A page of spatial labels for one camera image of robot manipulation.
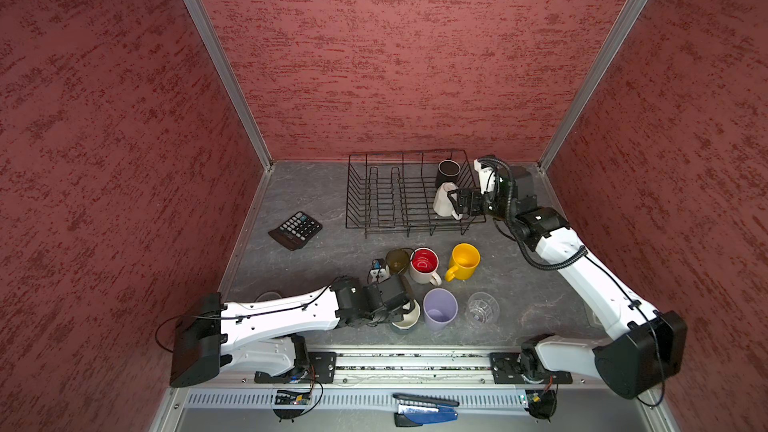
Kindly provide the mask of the tall white faceted mug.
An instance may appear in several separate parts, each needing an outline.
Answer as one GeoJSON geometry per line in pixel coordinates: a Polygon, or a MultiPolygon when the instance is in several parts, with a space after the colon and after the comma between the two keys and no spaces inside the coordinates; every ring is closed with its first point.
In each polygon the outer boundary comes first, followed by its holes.
{"type": "Polygon", "coordinates": [[[445,182],[437,188],[437,192],[433,201],[433,210],[439,217],[453,218],[455,220],[461,220],[462,214],[456,210],[456,206],[451,201],[456,195],[454,191],[458,190],[458,186],[453,182],[445,182]]]}

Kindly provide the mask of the black mug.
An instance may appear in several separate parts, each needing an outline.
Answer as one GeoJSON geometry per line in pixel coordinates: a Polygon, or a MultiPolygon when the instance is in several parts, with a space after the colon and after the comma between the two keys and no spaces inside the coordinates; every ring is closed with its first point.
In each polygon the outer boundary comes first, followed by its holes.
{"type": "Polygon", "coordinates": [[[437,165],[435,188],[440,188],[444,183],[455,183],[461,173],[461,165],[454,160],[443,160],[437,165]]]}

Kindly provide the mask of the white cup teal outside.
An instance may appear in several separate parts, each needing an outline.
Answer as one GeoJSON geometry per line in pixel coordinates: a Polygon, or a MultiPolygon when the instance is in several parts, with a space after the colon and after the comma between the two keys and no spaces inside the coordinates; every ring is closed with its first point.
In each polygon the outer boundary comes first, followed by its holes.
{"type": "Polygon", "coordinates": [[[391,327],[397,333],[408,333],[418,323],[421,316],[421,307],[417,300],[412,300],[402,308],[402,312],[402,319],[397,322],[392,322],[391,327]]]}

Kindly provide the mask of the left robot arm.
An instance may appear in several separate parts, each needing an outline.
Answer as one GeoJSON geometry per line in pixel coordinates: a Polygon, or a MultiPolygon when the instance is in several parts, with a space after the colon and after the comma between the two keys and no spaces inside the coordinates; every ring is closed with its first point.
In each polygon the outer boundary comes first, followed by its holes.
{"type": "Polygon", "coordinates": [[[169,384],[196,386],[223,369],[302,378],[310,369],[302,333],[389,324],[414,308],[411,287],[398,275],[370,284],[340,276],[304,295],[252,303],[208,294],[174,319],[169,384]]]}

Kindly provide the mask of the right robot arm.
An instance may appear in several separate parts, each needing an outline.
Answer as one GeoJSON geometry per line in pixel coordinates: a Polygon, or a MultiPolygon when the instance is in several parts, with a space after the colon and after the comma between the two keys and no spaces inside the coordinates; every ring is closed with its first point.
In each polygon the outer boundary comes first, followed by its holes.
{"type": "Polygon", "coordinates": [[[493,218],[533,268],[557,272],[596,316],[603,342],[540,335],[523,343],[519,373],[532,383],[556,372],[601,379],[614,393],[636,399],[681,370],[687,325],[660,312],[624,284],[588,249],[566,218],[539,204],[532,176],[494,156],[474,162],[479,185],[448,194],[471,215],[493,218]]]}

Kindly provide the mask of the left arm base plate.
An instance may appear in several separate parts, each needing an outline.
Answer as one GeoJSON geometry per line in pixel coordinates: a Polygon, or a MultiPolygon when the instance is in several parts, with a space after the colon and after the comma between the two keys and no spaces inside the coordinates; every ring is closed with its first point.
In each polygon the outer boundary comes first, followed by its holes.
{"type": "Polygon", "coordinates": [[[273,377],[269,374],[256,372],[256,384],[309,384],[319,382],[323,385],[332,384],[335,377],[338,354],[336,352],[308,353],[308,363],[297,365],[282,375],[273,377]]]}

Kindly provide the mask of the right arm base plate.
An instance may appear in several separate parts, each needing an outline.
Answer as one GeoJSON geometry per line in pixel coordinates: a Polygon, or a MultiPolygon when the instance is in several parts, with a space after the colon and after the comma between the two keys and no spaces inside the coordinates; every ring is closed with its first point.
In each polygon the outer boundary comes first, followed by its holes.
{"type": "Polygon", "coordinates": [[[519,352],[492,352],[489,354],[490,371],[496,385],[561,385],[572,384],[569,372],[534,370],[525,372],[519,352]]]}

